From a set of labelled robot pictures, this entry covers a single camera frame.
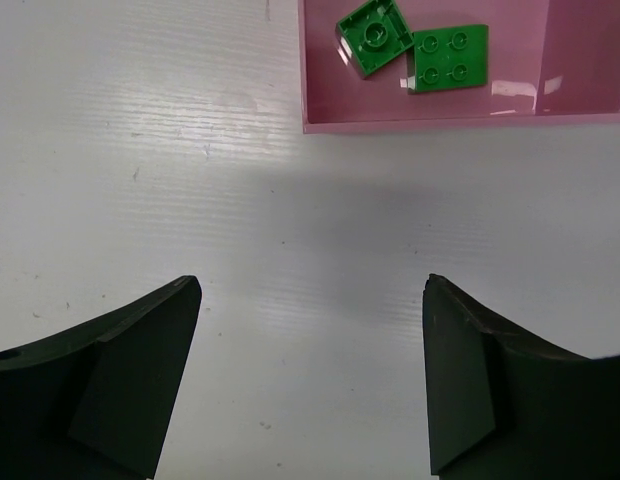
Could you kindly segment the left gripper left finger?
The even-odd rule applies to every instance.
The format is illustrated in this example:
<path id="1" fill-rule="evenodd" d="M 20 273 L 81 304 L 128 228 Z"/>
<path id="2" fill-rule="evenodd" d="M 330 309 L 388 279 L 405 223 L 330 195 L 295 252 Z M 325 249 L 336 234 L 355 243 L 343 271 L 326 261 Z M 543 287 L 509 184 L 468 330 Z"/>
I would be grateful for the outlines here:
<path id="1" fill-rule="evenodd" d="M 152 479 L 202 299 L 179 277 L 0 352 L 0 479 Z"/>

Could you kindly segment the dark green square lego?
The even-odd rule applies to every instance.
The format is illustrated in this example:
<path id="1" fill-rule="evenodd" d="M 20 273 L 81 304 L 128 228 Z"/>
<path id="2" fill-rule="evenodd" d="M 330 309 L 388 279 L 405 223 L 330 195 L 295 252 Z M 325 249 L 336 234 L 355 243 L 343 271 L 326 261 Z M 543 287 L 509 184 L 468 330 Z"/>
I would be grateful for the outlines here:
<path id="1" fill-rule="evenodd" d="M 336 23 L 344 58 L 368 78 L 406 53 L 413 34 L 396 1 L 365 1 Z"/>

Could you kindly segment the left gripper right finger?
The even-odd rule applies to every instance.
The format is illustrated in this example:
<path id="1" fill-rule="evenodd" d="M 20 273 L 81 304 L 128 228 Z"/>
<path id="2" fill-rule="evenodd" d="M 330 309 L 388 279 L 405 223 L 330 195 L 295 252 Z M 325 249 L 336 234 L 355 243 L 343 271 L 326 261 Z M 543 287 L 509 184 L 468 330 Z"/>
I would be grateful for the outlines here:
<path id="1" fill-rule="evenodd" d="M 435 274 L 422 330 L 433 475 L 620 479 L 620 355 L 572 353 Z"/>

